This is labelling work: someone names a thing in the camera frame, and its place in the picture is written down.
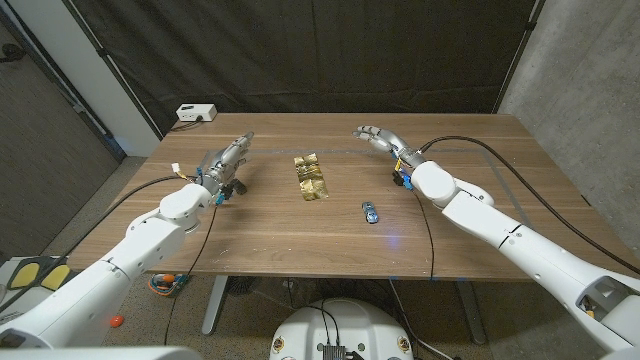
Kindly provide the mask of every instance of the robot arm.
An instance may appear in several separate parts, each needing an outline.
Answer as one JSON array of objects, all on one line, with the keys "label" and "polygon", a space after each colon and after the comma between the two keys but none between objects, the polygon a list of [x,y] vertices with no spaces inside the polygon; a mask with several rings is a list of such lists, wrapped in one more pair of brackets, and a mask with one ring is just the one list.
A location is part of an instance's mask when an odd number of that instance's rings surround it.
[{"label": "robot arm", "polygon": [[133,280],[175,254],[199,226],[198,214],[235,180],[253,133],[235,140],[194,183],[136,218],[125,238],[100,260],[26,314],[0,326],[0,347],[99,346]]},{"label": "robot arm", "polygon": [[361,126],[354,136],[414,167],[411,184],[445,217],[542,285],[608,352],[640,346],[640,280],[585,262],[503,214],[484,190],[426,161],[392,132]]}]

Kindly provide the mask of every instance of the white power strip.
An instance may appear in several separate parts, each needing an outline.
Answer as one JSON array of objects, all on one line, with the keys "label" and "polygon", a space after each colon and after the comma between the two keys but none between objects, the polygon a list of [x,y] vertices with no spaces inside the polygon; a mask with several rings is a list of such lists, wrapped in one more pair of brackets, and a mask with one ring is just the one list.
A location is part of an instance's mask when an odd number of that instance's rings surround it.
[{"label": "white power strip", "polygon": [[213,104],[182,104],[176,114],[180,121],[196,121],[198,116],[202,116],[202,121],[213,121],[218,110]]}]

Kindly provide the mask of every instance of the blue toy car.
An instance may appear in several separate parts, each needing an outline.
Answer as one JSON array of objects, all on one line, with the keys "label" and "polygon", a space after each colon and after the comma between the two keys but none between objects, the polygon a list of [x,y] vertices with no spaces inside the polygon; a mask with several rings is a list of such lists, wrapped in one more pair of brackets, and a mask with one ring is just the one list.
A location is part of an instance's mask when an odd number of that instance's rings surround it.
[{"label": "blue toy car", "polygon": [[376,208],[373,207],[372,202],[363,202],[362,210],[364,211],[364,218],[369,224],[375,224],[378,222],[378,214],[376,214]]}]

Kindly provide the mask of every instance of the wooden table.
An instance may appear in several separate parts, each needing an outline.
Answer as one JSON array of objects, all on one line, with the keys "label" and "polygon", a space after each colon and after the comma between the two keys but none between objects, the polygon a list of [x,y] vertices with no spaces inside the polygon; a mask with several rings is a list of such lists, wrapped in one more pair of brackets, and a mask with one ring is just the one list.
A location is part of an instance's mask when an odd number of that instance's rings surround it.
[{"label": "wooden table", "polygon": [[[415,148],[444,135],[483,140],[577,228],[626,261],[638,264],[513,116],[218,114],[212,123],[170,133],[122,191],[124,194],[144,182],[171,175],[173,162],[195,173],[209,150],[225,148],[247,131],[255,132],[252,161],[237,172],[248,192],[220,206],[215,219],[212,209],[201,216],[197,233],[152,271],[186,272],[206,241],[193,269],[195,274],[429,278],[431,245],[418,201],[393,183],[395,163],[388,154],[352,137],[359,125],[394,131]],[[304,201],[293,158],[314,152],[329,198]],[[580,258],[630,274],[565,228],[484,149],[459,141],[444,142],[425,155],[453,176],[484,188],[494,197],[496,208]],[[82,269],[99,259],[123,238],[131,220],[157,207],[162,197],[184,185],[183,181],[168,181],[134,195],[82,242],[69,265]],[[363,201],[375,204],[379,223],[365,222]],[[490,245],[449,223],[427,199],[421,196],[421,201],[433,235],[435,278],[528,279]]]}]

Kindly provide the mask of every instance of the black curtain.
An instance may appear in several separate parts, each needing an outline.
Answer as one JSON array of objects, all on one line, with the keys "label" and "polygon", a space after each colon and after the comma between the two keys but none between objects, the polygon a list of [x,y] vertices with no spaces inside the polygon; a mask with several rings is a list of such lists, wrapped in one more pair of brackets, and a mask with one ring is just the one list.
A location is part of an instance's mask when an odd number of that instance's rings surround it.
[{"label": "black curtain", "polygon": [[535,0],[76,0],[163,133],[220,112],[491,112]]}]

